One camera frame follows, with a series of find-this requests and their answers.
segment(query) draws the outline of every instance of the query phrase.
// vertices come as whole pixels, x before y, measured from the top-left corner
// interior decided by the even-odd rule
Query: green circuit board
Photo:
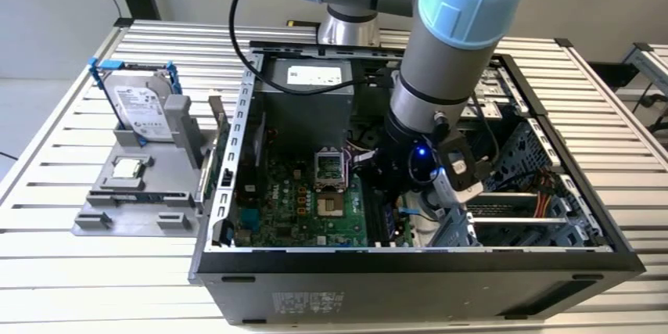
[[[237,246],[368,246],[358,178],[350,174],[344,193],[316,192],[312,160],[269,158],[262,205],[238,208],[258,209],[257,230],[237,224]],[[341,173],[333,160],[325,163],[328,174]]]
[[[398,221],[398,225],[405,229],[404,232],[394,238],[396,246],[413,246],[413,237],[410,233],[410,219],[404,218]]]

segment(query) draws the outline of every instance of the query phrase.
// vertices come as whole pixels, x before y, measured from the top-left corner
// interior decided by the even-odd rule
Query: white label
[[[290,66],[288,84],[330,86],[341,83],[341,69],[336,66]]]
[[[273,309],[278,314],[337,313],[344,305],[344,293],[273,293]]]
[[[148,141],[172,141],[169,125],[157,94],[148,88],[113,88],[132,130]]]

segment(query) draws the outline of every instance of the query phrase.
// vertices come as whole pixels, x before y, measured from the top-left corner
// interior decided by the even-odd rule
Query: motherboard
[[[244,204],[237,246],[366,246],[361,183],[346,181],[345,154],[269,155],[266,191],[254,207]]]

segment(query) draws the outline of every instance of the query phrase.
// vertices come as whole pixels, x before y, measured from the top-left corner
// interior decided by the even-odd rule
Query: robotic arm
[[[385,135],[372,155],[357,160],[358,173],[388,201],[433,184],[441,205],[465,202],[482,191],[490,168],[474,161],[454,125],[520,0],[308,1],[328,2],[329,15],[349,23],[366,22],[376,11],[413,16]]]

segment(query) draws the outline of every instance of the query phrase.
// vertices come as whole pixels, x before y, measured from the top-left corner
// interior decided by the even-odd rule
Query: aluminum extrusion table
[[[622,63],[636,66],[664,95],[668,95],[668,45],[633,44]]]
[[[248,40],[314,42],[312,28],[238,28]],[[402,48],[408,33],[382,32]],[[549,39],[505,38],[601,200],[640,253],[646,273],[542,323],[505,321],[504,332],[668,332],[668,155],[578,53]],[[178,66],[190,114],[213,127],[214,90],[233,113],[242,72],[225,27],[134,21],[114,27],[100,58]],[[0,332],[244,332],[229,328],[204,287],[189,286],[194,239],[77,238],[72,220],[106,159],[116,124],[84,70],[0,183]],[[278,332],[476,332],[489,324],[262,326]]]

